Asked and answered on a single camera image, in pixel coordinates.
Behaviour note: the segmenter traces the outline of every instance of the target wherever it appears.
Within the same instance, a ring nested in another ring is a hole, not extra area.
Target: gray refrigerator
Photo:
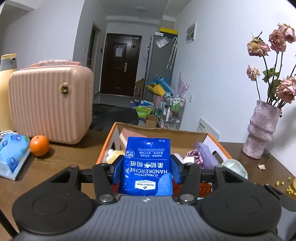
[[[166,78],[170,84],[173,73],[173,67],[170,69],[171,63],[168,69],[167,65],[175,40],[167,38],[169,43],[159,48],[156,42],[158,42],[161,38],[163,37],[154,34],[151,36],[150,48],[148,52],[143,99],[151,102],[153,101],[153,93],[146,87],[146,83],[149,83],[160,77]]]

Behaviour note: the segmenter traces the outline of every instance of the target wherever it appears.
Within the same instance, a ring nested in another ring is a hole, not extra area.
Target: vase
[[[9,109],[8,81],[10,75],[17,70],[17,54],[11,53],[1,57],[0,63],[0,131],[13,131]]]
[[[257,100],[257,105],[248,125],[249,135],[243,145],[243,153],[254,159],[261,158],[266,143],[271,141],[276,130],[280,113],[279,108]]]

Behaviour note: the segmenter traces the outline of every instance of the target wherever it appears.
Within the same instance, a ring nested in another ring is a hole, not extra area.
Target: orange
[[[30,150],[35,156],[44,156],[49,151],[48,138],[42,135],[34,136],[30,141]]]

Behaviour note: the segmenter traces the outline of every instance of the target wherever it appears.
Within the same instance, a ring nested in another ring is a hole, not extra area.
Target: blue tissue packet
[[[15,180],[30,153],[30,139],[27,136],[9,133],[0,143],[0,176]]]
[[[128,138],[118,193],[135,196],[173,194],[169,139]]]

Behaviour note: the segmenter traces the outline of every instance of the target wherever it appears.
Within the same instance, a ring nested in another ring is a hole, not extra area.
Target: yellow thermos
[[[14,130],[9,109],[8,81],[16,70],[17,54],[3,55],[0,63],[0,131]]]

